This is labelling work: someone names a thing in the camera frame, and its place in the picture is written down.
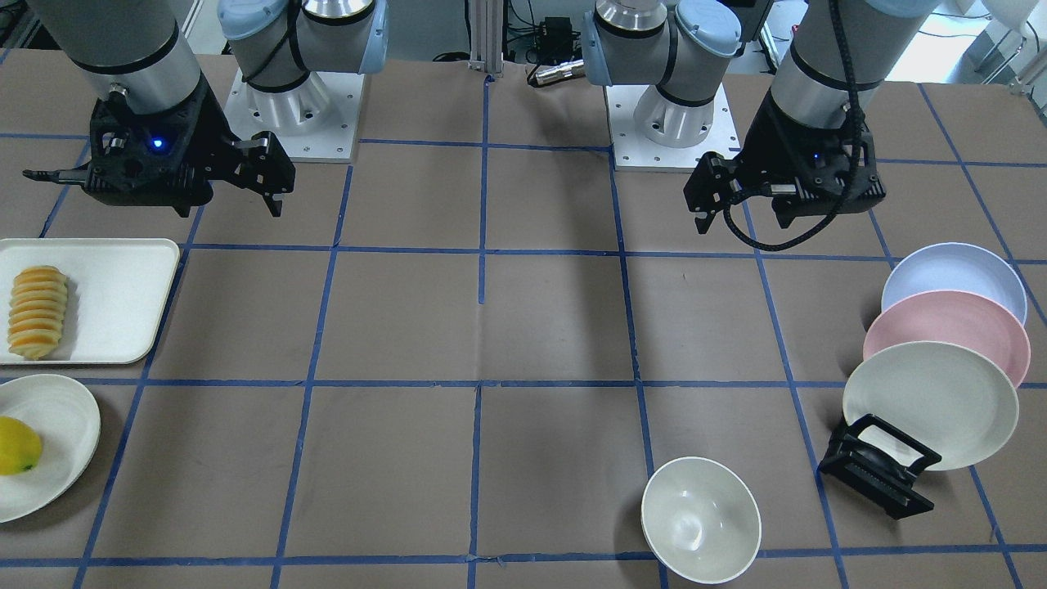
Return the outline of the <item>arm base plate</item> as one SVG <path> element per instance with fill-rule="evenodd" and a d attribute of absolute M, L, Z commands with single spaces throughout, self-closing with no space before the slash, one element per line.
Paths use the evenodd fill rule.
<path fill-rule="evenodd" d="M 605 87 L 607 123 L 612 133 L 614 165 L 626 172 L 691 173 L 704 154 L 728 158 L 741 151 L 723 86 L 714 101 L 687 109 L 665 103 L 646 86 Z"/>
<path fill-rule="evenodd" d="M 296 88 L 263 92 L 236 80 L 223 112 L 238 137 L 276 134 L 295 163 L 351 164 L 369 77 L 312 72 Z"/>

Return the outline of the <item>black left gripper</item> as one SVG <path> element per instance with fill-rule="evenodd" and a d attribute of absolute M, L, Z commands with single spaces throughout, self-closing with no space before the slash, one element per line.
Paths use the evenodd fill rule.
<path fill-rule="evenodd" d="M 748 192 L 768 196 L 783 230 L 800 217 L 864 213 L 887 196 L 876 168 L 874 135 L 867 124 L 854 134 L 846 115 L 834 129 L 800 124 L 766 96 L 749 127 L 736 157 L 703 154 L 684 185 L 687 209 L 696 231 L 706 235 L 723 213 L 736 236 L 744 236 L 730 216 Z"/>

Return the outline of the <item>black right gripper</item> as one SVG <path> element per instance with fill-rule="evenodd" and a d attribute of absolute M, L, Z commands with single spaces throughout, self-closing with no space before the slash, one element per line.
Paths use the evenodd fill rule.
<path fill-rule="evenodd" d="M 109 206 L 168 206 L 187 217 L 213 199 L 213 182 L 261 195 L 270 216 L 283 214 L 296 169 L 273 131 L 236 141 L 209 82 L 199 78 L 168 110 L 140 115 L 130 89 L 112 83 L 90 118 L 90 158 L 72 169 L 24 169 L 34 182 L 71 184 Z"/>

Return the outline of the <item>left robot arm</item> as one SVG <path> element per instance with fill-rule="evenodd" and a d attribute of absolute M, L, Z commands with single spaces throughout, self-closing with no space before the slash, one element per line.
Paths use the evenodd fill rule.
<path fill-rule="evenodd" d="M 866 107 L 919 32 L 935 1 L 809 1 L 775 67 L 740 153 L 709 151 L 683 195 L 699 234 L 717 216 L 754 249 L 800 245 L 838 216 L 886 197 Z M 597 1 L 581 52 L 597 86 L 642 86 L 633 115 L 658 144 L 706 137 L 743 23 L 719 1 Z"/>

